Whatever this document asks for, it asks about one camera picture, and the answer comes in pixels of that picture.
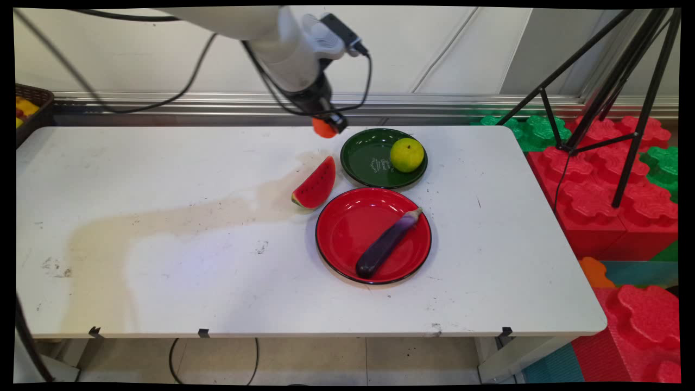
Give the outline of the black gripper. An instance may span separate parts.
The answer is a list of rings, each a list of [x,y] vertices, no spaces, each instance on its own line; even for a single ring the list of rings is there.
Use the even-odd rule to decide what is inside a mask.
[[[342,113],[333,113],[332,87],[325,72],[319,72],[316,79],[301,91],[285,91],[285,98],[293,104],[298,115],[311,116],[319,121],[326,121],[333,133],[340,134],[348,126],[348,120]]]

